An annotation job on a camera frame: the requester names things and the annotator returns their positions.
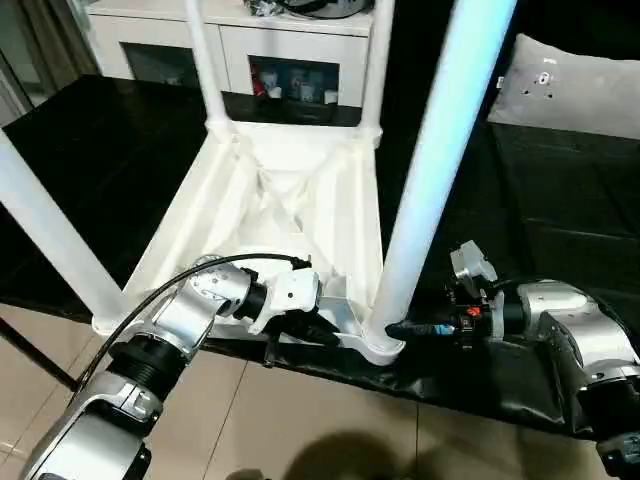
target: tile floor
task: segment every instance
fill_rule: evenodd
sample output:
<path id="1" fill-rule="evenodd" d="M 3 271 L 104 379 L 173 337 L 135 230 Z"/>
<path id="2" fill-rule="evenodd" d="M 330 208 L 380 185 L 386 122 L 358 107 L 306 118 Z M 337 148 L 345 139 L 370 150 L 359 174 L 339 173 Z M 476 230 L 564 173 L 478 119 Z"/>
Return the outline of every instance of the tile floor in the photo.
<path id="1" fill-rule="evenodd" d="M 77 375 L 88 326 L 0 305 L 0 315 Z M 0 479 L 15 480 L 68 393 L 0 339 Z M 201 353 L 147 441 L 150 480 L 600 480 L 593 445 Z"/>

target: gray cushion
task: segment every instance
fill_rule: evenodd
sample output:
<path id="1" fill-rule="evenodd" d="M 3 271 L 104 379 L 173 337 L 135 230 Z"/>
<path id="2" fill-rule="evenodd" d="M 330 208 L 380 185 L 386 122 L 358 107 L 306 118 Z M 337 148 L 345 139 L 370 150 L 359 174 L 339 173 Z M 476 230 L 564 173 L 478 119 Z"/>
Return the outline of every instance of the gray cushion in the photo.
<path id="1" fill-rule="evenodd" d="M 640 138 L 640 61 L 573 55 L 520 34 L 489 120 Z"/>

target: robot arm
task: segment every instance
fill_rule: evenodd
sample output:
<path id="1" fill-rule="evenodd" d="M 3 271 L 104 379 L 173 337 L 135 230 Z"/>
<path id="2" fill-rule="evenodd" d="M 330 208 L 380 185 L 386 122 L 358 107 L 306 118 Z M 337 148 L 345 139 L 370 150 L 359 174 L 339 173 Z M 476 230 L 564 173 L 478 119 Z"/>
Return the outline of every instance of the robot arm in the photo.
<path id="1" fill-rule="evenodd" d="M 131 328 L 126 342 L 111 348 L 113 361 L 77 392 L 34 449 L 22 478 L 143 478 L 151 461 L 144 439 L 215 317 L 247 317 L 260 333 L 288 312 L 313 316 L 319 292 L 318 275 L 310 268 L 285 272 L 268 285 L 229 263 L 185 279 Z"/>
<path id="2" fill-rule="evenodd" d="M 464 349 L 505 336 L 551 342 L 571 372 L 607 473 L 640 478 L 640 361 L 616 313 L 563 282 L 500 282 L 474 242 L 452 252 L 451 263 L 456 283 L 447 288 L 448 304 L 426 324 L 390 325 L 389 335 L 445 334 Z"/>

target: black mat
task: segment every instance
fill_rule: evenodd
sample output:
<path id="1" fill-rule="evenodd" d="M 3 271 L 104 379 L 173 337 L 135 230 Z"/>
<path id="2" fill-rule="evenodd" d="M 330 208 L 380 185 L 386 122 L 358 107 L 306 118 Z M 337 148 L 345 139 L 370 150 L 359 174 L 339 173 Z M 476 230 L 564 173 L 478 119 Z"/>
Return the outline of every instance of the black mat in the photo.
<path id="1" fill-rule="evenodd" d="M 252 97 L 226 102 L 235 118 L 264 119 Z M 405 111 L 393 122 L 392 110 L 376 154 L 385 245 L 420 113 Z M 345 110 L 331 121 L 349 125 L 357 116 Z M 204 139 L 203 122 L 197 91 L 86 77 L 6 131 L 122 286 Z M 637 332 L 639 156 L 634 141 L 479 122 L 412 307 L 427 314 L 421 299 L 450 279 L 449 250 L 474 239 L 503 278 L 535 274 L 588 285 Z M 89 321 L 4 210 L 0 228 L 6 247 L 0 301 Z M 264 346 L 252 342 L 214 341 L 207 348 L 255 361 L 264 355 Z M 543 430 L 590 434 L 543 345 L 503 342 L 462 353 L 435 342 L 407 348 L 387 368 L 352 351 L 283 346 L 277 365 Z"/>

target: white plastic chair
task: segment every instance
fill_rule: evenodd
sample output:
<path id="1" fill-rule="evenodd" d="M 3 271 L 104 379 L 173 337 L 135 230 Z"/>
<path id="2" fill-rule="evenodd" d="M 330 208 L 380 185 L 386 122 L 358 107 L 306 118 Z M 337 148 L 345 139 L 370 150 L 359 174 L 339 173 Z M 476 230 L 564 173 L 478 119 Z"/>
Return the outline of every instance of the white plastic chair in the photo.
<path id="1" fill-rule="evenodd" d="M 394 0 L 378 0 L 362 121 L 311 127 L 231 121 L 215 83 L 199 0 L 186 0 L 208 135 L 158 230 L 121 292 L 4 133 L 0 198 L 108 335 L 136 299 L 203 254 L 247 251 L 311 256 L 324 313 L 342 344 L 378 365 L 404 343 L 385 326 L 407 313 L 516 0 L 458 0 L 382 271 L 374 150 Z M 263 279 L 274 262 L 250 264 Z M 213 335 L 255 338 L 219 319 Z"/>

